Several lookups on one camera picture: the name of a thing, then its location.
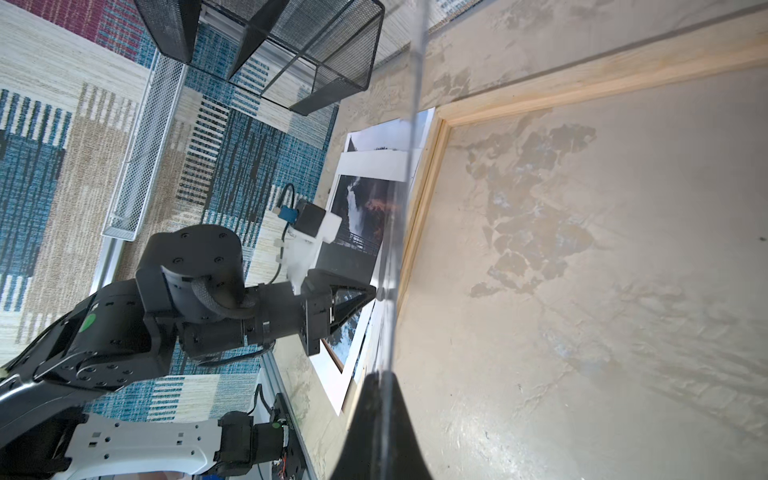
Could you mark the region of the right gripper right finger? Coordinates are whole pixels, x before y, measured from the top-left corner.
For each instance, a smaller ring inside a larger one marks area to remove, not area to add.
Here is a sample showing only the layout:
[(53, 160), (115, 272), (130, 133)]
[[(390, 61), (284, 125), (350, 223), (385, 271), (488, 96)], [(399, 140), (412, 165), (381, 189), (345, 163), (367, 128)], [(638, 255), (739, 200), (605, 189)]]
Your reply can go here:
[(391, 378), (389, 478), (432, 480), (433, 477), (422, 456), (398, 379), (395, 374), (392, 374)]

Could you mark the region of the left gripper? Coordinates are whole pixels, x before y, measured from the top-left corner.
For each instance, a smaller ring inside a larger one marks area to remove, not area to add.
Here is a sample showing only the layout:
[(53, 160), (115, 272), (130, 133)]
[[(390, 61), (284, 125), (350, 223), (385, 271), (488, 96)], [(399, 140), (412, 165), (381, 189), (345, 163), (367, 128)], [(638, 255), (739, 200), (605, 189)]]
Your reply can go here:
[(342, 330), (342, 327), (377, 296), (373, 285), (341, 286), (333, 291), (333, 275), (329, 271), (311, 269), (301, 285), (305, 320), (301, 340), (305, 353), (320, 353), (320, 343)]

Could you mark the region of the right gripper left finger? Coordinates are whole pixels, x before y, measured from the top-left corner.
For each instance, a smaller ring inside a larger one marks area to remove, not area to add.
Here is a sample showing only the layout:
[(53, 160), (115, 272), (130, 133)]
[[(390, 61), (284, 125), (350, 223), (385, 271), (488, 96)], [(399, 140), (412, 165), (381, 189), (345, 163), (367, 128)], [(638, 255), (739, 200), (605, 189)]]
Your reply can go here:
[(381, 373), (372, 373), (364, 378), (347, 437), (330, 476), (332, 480), (379, 478), (381, 454), (377, 452), (377, 444), (381, 440), (381, 377)]

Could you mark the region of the wooden picture frame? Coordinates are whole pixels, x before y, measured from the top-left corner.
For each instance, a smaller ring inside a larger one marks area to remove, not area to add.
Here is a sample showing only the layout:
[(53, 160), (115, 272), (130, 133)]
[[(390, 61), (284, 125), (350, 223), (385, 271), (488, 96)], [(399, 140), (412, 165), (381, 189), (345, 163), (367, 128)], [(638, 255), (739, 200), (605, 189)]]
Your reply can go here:
[(412, 416), (767, 439), (767, 15), (438, 108), (396, 370)]

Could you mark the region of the clear acrylic sheet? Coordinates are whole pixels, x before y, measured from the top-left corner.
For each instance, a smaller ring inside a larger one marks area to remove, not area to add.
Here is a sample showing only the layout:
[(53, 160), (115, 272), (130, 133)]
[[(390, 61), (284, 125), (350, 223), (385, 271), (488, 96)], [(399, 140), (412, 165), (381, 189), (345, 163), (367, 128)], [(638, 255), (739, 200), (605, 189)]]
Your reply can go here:
[(395, 461), (392, 452), (395, 427), (395, 388), (393, 356), (396, 340), (397, 302), (399, 300), (401, 271), (406, 245), (406, 225), (411, 189), (411, 172), (414, 165), (414, 150), (417, 146), (417, 117), (420, 111), (422, 76), (425, 52), (428, 43), (428, 24), (431, 9), (429, 1), (416, 1), (413, 29), (409, 49), (409, 76), (407, 91), (408, 145), (403, 178), (390, 188), (390, 199), (395, 210), (387, 221), (384, 244), (381, 251), (380, 304), (383, 313), (380, 323), (379, 343), (374, 356), (372, 372), (367, 375), (361, 389), (362, 396), (355, 412), (372, 425), (363, 428), (360, 444), (363, 451), (353, 456), (352, 467), (337, 468), (346, 478), (390, 479)]

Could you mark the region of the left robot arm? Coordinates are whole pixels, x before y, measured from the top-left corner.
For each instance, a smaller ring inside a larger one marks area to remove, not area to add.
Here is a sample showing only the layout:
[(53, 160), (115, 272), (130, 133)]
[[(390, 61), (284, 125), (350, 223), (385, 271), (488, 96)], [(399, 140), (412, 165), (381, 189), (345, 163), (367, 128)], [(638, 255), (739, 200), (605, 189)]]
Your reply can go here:
[(47, 327), (5, 365), (1, 475), (84, 479), (150, 471), (243, 475), (277, 462), (306, 468), (286, 400), (256, 421), (242, 409), (215, 420), (127, 422), (86, 403), (168, 375), (176, 349), (203, 367), (269, 353), (297, 336), (308, 355), (371, 302), (375, 288), (312, 269), (299, 286), (248, 287), (242, 244), (218, 225), (153, 235), (136, 275), (106, 285)]

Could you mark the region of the waterfall photo with white border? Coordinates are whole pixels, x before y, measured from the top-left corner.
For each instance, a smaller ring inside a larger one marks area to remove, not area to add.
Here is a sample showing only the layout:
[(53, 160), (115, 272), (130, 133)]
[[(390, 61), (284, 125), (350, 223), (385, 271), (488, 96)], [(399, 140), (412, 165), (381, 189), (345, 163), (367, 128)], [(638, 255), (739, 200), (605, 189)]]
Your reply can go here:
[[(321, 247), (316, 266), (362, 283), (376, 283), (386, 220), (395, 211), (388, 188), (406, 178), (408, 154), (398, 150), (344, 152), (327, 210), (341, 218), (336, 239)], [(371, 302), (321, 342), (311, 358), (333, 411), (342, 412), (376, 303)]]

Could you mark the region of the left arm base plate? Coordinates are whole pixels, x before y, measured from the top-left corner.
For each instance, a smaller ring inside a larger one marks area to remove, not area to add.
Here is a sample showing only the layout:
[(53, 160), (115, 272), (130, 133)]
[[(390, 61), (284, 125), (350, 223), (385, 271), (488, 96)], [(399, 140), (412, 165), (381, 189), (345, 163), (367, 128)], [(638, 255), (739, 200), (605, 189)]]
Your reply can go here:
[(266, 479), (316, 479), (307, 450), (291, 413), (287, 397), (277, 393), (269, 414), (272, 443), (280, 446), (279, 456), (270, 460)]

